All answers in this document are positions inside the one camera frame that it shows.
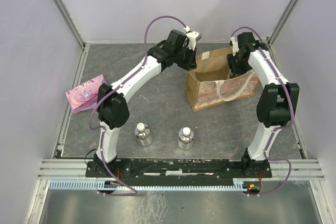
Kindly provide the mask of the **brown canvas tote bag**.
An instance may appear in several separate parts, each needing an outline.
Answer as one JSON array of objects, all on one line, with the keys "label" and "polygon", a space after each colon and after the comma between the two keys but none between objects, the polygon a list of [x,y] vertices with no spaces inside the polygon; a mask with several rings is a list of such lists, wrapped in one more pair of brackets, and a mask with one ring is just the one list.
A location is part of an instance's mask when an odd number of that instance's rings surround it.
[{"label": "brown canvas tote bag", "polygon": [[187,72],[185,91],[194,112],[255,95],[260,85],[255,70],[230,76],[229,47],[196,56],[197,68]]}]

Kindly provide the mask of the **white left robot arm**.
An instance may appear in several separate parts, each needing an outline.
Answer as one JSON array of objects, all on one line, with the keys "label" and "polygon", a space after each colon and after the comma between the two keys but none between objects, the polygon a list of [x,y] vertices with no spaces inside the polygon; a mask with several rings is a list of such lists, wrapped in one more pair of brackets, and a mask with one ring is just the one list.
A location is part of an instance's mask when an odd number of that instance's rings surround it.
[{"label": "white left robot arm", "polygon": [[95,158],[101,160],[97,170],[104,177],[110,177],[116,171],[113,161],[117,157],[120,129],[130,116],[129,100],[150,79],[173,64],[184,70],[195,69],[196,43],[200,38],[199,32],[183,33],[174,29],[166,40],[150,48],[148,55],[123,78],[111,85],[100,86],[97,112],[101,133]]}]

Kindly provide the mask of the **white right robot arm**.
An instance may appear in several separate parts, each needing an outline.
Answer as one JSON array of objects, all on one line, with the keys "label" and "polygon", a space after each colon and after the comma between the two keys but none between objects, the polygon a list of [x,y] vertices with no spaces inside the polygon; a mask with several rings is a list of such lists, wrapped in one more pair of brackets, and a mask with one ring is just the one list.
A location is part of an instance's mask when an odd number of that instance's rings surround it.
[{"label": "white right robot arm", "polygon": [[256,107],[259,124],[255,137],[239,162],[224,163],[225,174],[232,178],[271,177],[269,151],[279,132],[294,122],[300,89],[280,73],[267,45],[255,39],[253,32],[232,35],[230,46],[232,54],[227,60],[231,73],[254,71],[263,91]]}]

